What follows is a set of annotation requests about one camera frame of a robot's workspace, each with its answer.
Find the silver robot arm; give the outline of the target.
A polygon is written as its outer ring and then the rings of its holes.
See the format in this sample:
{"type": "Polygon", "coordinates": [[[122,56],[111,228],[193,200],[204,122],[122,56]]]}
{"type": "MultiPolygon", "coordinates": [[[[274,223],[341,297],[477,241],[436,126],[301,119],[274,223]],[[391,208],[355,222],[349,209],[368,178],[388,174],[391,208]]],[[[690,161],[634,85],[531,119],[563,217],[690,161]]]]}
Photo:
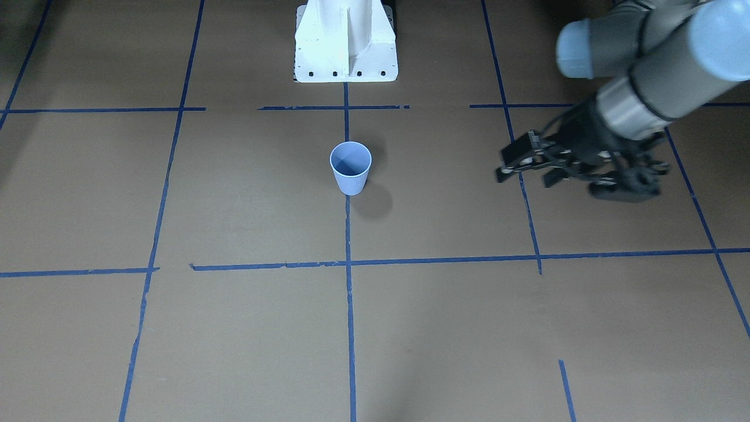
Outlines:
{"type": "Polygon", "coordinates": [[[748,2],[618,2],[567,24],[555,59],[566,77],[608,82],[504,147],[496,180],[547,169],[548,188],[579,179],[596,198],[644,201],[670,170],[651,154],[664,129],[748,81],[748,2]]]}

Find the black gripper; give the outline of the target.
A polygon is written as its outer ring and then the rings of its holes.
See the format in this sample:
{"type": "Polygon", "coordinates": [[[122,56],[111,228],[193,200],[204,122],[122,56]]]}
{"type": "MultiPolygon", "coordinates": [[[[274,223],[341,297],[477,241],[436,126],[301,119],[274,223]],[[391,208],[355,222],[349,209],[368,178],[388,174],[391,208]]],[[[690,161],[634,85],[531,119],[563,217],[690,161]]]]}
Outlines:
{"type": "Polygon", "coordinates": [[[589,97],[547,123],[540,131],[530,130],[500,154],[495,170],[498,183],[527,172],[546,171],[546,189],[566,180],[566,176],[597,176],[607,163],[616,173],[631,168],[632,154],[626,140],[608,128],[595,97],[589,97]]]}

